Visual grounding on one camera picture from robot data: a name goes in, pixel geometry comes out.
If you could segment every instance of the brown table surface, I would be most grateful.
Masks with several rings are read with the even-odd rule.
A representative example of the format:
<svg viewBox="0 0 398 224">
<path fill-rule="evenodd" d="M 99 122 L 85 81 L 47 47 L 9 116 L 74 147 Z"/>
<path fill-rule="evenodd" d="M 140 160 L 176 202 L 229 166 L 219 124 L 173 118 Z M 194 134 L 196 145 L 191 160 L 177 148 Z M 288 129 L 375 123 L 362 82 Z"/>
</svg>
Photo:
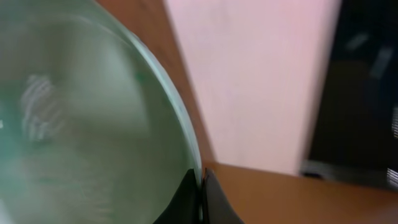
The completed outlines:
<svg viewBox="0 0 398 224">
<path fill-rule="evenodd" d="M 226 165 L 211 167 L 245 223 L 398 223 L 398 193 Z"/>
</svg>

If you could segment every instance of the wooden table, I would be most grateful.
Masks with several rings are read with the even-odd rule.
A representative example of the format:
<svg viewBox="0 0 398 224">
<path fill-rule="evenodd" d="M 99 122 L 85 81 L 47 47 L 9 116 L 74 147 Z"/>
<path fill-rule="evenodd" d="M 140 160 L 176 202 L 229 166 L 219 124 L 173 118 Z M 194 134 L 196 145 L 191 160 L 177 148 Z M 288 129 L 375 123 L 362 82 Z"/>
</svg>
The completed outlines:
<svg viewBox="0 0 398 224">
<path fill-rule="evenodd" d="M 398 223 L 398 193 L 233 166 L 213 168 L 245 223 Z"/>
</svg>

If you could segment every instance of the green object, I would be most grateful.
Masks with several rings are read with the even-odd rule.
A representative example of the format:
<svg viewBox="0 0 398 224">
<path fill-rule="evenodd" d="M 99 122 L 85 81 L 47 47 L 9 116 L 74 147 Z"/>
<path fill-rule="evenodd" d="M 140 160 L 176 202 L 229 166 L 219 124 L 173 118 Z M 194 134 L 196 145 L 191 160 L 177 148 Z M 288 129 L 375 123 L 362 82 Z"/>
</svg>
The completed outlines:
<svg viewBox="0 0 398 224">
<path fill-rule="evenodd" d="M 152 223 L 188 169 L 200 186 L 170 78 L 97 3 L 3 0 L 0 43 L 0 213 L 13 223 Z"/>
</svg>

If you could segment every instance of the pink-white surface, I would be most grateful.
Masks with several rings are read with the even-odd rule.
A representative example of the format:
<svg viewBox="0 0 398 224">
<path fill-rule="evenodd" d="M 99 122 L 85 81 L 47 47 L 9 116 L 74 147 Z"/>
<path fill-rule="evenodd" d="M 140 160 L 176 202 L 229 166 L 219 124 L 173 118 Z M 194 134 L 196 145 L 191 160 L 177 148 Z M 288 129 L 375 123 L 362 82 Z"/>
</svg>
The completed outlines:
<svg viewBox="0 0 398 224">
<path fill-rule="evenodd" d="M 165 2 L 215 159 L 296 174 L 340 1 Z"/>
</svg>

